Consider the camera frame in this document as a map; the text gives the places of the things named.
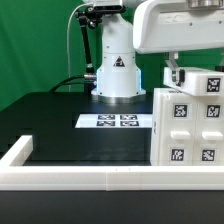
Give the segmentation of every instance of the warning label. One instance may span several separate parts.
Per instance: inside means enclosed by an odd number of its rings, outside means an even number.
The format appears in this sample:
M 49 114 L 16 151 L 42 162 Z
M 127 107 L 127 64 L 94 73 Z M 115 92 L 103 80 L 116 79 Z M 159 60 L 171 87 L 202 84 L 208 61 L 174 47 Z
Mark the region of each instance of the warning label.
M 115 62 L 114 67 L 125 67 L 124 62 L 120 56 L 118 57 L 117 61 Z

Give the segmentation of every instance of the white plastic frame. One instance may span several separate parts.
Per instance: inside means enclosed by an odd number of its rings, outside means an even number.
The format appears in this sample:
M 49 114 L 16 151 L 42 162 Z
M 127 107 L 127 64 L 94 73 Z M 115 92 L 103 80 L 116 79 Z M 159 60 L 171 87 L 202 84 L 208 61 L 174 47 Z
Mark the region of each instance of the white plastic frame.
M 223 190 L 224 167 L 21 166 L 33 150 L 22 136 L 0 160 L 0 190 Z

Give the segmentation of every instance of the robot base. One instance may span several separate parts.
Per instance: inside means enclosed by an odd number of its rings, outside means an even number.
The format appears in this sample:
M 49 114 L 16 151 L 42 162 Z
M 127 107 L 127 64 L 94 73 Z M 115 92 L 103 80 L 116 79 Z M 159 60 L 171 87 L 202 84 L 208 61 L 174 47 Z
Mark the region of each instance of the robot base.
M 110 104 L 116 104 L 116 103 L 136 103 L 136 102 L 142 102 L 146 99 L 146 92 L 145 90 L 142 90 L 138 95 L 132 96 L 132 97 L 107 97 L 98 95 L 96 91 L 92 91 L 92 100 L 103 102 L 103 103 L 110 103 Z

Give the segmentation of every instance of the green backdrop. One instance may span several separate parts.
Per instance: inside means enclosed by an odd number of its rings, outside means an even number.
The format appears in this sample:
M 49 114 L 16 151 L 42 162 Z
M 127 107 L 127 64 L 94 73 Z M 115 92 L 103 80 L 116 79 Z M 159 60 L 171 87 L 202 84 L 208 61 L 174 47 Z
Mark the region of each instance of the green backdrop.
M 0 0 L 0 110 L 30 92 L 49 91 L 68 77 L 66 30 L 69 16 L 81 1 Z M 133 10 L 124 17 L 133 20 Z M 101 64 L 100 29 L 89 31 L 96 67 Z M 74 19 L 71 27 L 72 75 L 85 72 L 81 32 Z M 220 50 L 182 52 L 181 66 L 214 69 Z M 152 91 L 162 86 L 164 55 L 137 55 L 143 87 Z M 82 91 L 82 86 L 72 88 Z

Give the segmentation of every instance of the black table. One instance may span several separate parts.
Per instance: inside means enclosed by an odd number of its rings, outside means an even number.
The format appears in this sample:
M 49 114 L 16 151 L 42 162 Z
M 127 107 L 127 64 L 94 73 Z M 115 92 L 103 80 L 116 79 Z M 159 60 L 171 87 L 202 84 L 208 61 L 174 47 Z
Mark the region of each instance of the black table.
M 151 129 L 75 129 L 80 113 L 148 114 L 152 95 L 110 105 L 82 93 L 28 94 L 0 113 L 0 156 L 19 136 L 32 134 L 27 166 L 150 165 Z M 223 207 L 223 191 L 4 191 L 0 223 L 221 224 Z

